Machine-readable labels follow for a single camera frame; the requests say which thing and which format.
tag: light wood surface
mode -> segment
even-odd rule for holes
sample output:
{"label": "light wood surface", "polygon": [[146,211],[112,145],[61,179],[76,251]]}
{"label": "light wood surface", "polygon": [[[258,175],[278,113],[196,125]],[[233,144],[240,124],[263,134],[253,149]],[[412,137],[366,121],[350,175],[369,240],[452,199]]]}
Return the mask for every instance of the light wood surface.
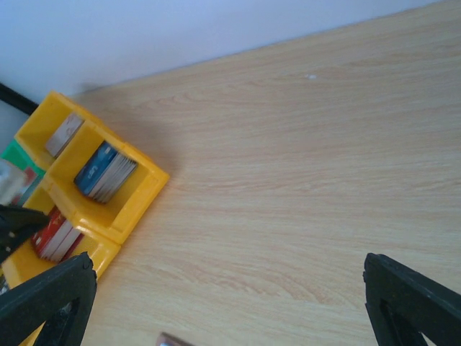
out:
{"label": "light wood surface", "polygon": [[84,345],[375,345],[368,252],[461,292],[460,90],[448,1],[79,97],[171,174]]}

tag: yellow storage bin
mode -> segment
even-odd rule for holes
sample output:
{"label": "yellow storage bin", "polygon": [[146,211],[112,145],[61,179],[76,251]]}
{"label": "yellow storage bin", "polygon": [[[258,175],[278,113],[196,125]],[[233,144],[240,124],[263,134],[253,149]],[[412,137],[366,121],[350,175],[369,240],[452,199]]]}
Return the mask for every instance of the yellow storage bin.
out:
{"label": "yellow storage bin", "polygon": [[14,137],[35,164],[44,171],[48,170],[55,161],[46,150],[45,144],[72,112],[75,112],[83,120],[91,120],[97,123],[108,133],[118,137],[99,118],[83,107],[62,94],[51,92]]}
{"label": "yellow storage bin", "polygon": [[[73,179],[103,141],[138,163],[107,204],[81,194]],[[87,120],[43,178],[50,196],[74,226],[90,228],[117,244],[130,235],[141,216],[168,181],[168,174],[128,143]]]}
{"label": "yellow storage bin", "polygon": [[[34,193],[30,196],[24,207],[40,210],[48,214],[54,206],[57,206],[61,213],[68,219],[64,208],[58,201],[54,201],[45,188],[40,183]],[[120,245],[104,238],[89,228],[74,225],[84,237],[79,245],[74,249],[72,255],[88,252],[93,261],[93,268],[98,278],[106,270],[109,263],[114,259],[120,250]],[[55,263],[40,259],[32,247],[32,242],[26,241],[18,250],[6,259],[2,266],[6,281],[10,288],[14,288],[21,283],[39,275],[50,269]]]}

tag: wood grain surface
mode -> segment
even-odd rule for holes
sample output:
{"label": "wood grain surface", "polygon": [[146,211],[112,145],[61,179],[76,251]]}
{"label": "wood grain surface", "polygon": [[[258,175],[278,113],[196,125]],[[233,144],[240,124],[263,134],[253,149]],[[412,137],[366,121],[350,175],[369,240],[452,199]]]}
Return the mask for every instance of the wood grain surface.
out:
{"label": "wood grain surface", "polygon": [[368,252],[461,292],[460,90],[447,1],[78,97],[171,174],[84,345],[375,345]]}

